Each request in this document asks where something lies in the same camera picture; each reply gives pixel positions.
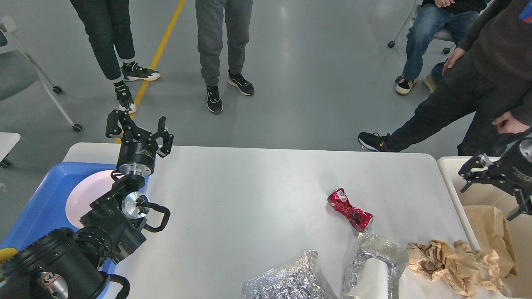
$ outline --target gray floor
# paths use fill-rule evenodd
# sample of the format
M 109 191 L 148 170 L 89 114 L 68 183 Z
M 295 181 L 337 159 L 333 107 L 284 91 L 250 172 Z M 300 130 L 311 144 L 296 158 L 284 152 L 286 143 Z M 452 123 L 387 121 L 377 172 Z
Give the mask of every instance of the gray floor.
M 177 5 L 177 0 L 131 1 L 141 65 L 152 61 Z M 213 115 L 205 106 L 194 1 L 188 0 L 157 66 L 162 77 L 149 84 L 134 120 L 154 130 L 165 115 L 175 145 L 361 151 L 360 131 L 392 132 L 429 95 L 421 82 L 407 97 L 394 92 L 405 61 L 406 29 L 395 48 L 386 45 L 410 6 L 397 0 L 255 1 L 243 74 L 256 94 L 245 97 L 225 83 L 224 49 L 220 94 L 225 107 Z M 68 1 L 3 0 L 0 15 L 15 19 L 28 51 L 63 87 L 58 100 L 83 125 L 83 132 L 73 132 L 38 83 L 0 102 L 0 131 L 22 136 L 9 155 L 13 165 L 0 168 L 3 239 L 47 170 L 62 161 L 70 146 L 114 141 L 105 138 L 104 130 L 117 104 Z M 16 48 L 10 42 L 0 51 Z M 420 78 L 445 59 L 441 50 L 447 45 L 431 44 Z M 136 93 L 140 82 L 129 86 Z M 456 155 L 470 121 L 468 116 L 455 122 L 406 152 L 436 159 Z

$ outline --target white plate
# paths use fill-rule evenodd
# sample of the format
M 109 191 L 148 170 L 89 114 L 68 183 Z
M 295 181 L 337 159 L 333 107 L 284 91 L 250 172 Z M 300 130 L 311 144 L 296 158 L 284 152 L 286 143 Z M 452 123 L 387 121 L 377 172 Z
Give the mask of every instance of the white plate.
M 66 200 L 65 213 L 73 226 L 82 228 L 79 219 L 91 210 L 90 203 L 111 190 L 114 183 L 112 171 L 104 170 L 88 176 L 72 190 Z

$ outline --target black pants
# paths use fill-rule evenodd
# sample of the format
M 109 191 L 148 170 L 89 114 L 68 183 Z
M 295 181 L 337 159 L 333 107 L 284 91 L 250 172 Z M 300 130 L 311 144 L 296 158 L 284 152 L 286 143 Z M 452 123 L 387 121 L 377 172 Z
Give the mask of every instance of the black pants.
M 400 152 L 476 111 L 458 146 L 458 155 L 471 156 L 481 151 L 488 156 L 501 156 L 509 143 L 526 137 L 532 129 L 520 134 L 499 134 L 492 121 L 519 106 L 529 90 L 530 87 L 512 90 L 495 85 L 480 74 L 471 53 L 467 52 L 438 82 L 434 93 L 419 104 L 414 116 L 390 135 L 386 144 L 392 152 Z
M 250 41 L 252 6 L 253 0 L 196 0 L 199 62 L 207 86 L 218 85 L 224 13 L 229 71 L 242 72 L 246 44 Z
M 94 56 L 104 75 L 115 80 L 122 76 L 118 56 L 135 57 L 129 20 L 129 0 L 70 0 L 85 25 Z

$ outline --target gray sweatpants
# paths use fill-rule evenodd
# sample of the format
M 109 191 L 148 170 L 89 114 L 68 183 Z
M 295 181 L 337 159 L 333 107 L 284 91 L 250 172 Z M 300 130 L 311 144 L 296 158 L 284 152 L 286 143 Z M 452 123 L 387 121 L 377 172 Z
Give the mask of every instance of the gray sweatpants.
M 242 72 L 246 44 L 250 40 L 252 6 L 253 0 L 196 0 L 199 61 L 201 75 L 207 86 L 218 85 L 224 11 L 229 71 L 232 74 Z

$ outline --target sneaker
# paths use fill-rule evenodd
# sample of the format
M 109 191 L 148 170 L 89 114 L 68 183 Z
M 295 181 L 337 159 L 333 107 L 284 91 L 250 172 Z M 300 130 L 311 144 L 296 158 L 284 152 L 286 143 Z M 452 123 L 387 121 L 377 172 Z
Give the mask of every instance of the sneaker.
M 386 140 L 388 140 L 388 137 L 390 137 L 390 134 L 381 136 L 378 133 L 370 134 L 362 132 L 359 134 L 359 143 L 365 150 L 389 153 L 390 150 L 388 149 L 388 146 L 386 146 Z
M 238 88 L 240 93 L 245 96 L 252 96 L 255 94 L 255 88 L 253 87 L 253 84 L 251 84 L 251 82 L 249 82 L 248 80 L 244 79 L 241 73 L 235 74 L 235 75 L 229 73 L 229 78 L 227 78 L 227 83 Z
M 423 84 L 427 86 L 430 93 L 433 93 L 436 90 L 436 82 L 434 81 L 432 74 L 429 74 L 426 78 L 424 78 Z
M 212 113 L 220 113 L 223 110 L 222 100 L 218 93 L 218 86 L 207 86 L 207 109 Z
M 153 81 L 157 80 L 161 76 L 161 73 L 158 71 L 141 68 L 136 62 L 134 62 L 133 65 L 124 63 L 122 66 L 122 73 L 124 74 L 124 81 L 126 82 L 131 82 L 138 79 Z
M 406 81 L 402 78 L 401 81 L 397 83 L 397 86 L 395 87 L 395 92 L 402 96 L 405 96 L 410 92 L 412 86 L 414 86 L 417 82 L 417 78 L 415 78 L 413 81 Z
M 128 113 L 134 113 L 137 111 L 137 105 L 135 105 L 127 85 L 116 86 L 114 92 L 117 93 L 118 110 L 128 111 Z

